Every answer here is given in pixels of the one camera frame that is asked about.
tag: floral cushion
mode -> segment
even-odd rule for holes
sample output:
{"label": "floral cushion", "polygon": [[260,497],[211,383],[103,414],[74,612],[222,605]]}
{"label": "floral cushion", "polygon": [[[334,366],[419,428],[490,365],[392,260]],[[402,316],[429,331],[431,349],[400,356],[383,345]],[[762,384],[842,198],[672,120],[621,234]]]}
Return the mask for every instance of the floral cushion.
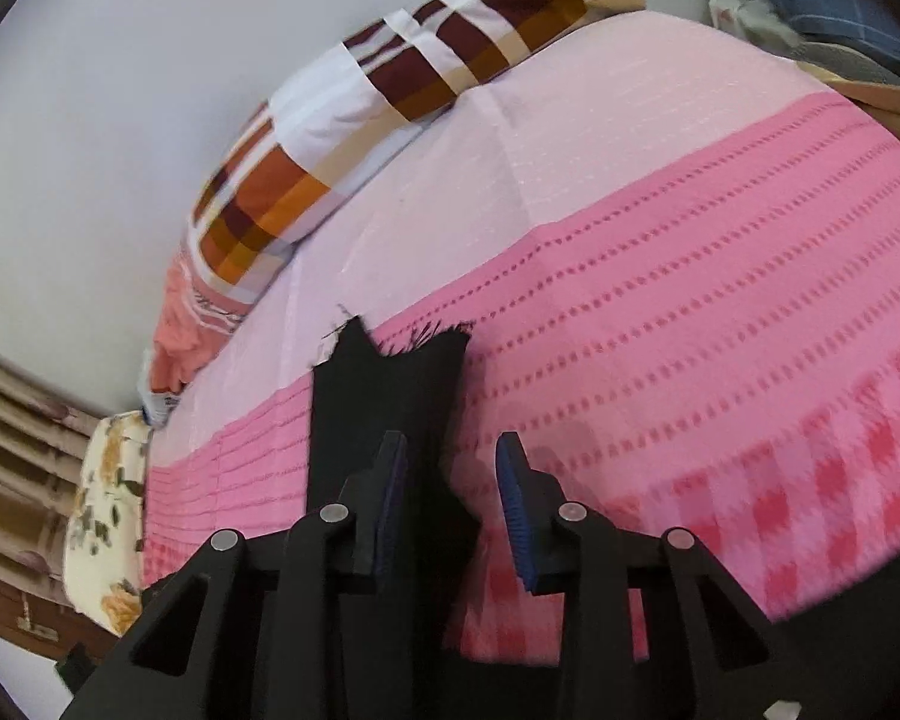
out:
{"label": "floral cushion", "polygon": [[141,412],[101,420],[67,529],[63,581],[74,608],[116,635],[140,616],[143,494],[151,428]]}

